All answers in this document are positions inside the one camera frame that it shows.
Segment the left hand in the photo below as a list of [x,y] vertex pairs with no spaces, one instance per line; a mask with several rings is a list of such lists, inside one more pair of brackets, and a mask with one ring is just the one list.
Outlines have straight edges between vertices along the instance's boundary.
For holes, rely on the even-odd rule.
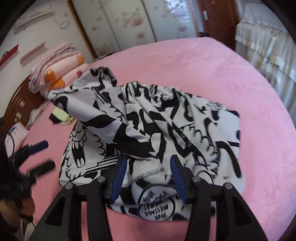
[[16,209],[12,201],[1,200],[1,215],[6,223],[12,228],[18,229],[21,226],[20,213],[26,216],[32,216],[34,212],[35,203],[31,196],[22,200],[22,207],[20,210]]

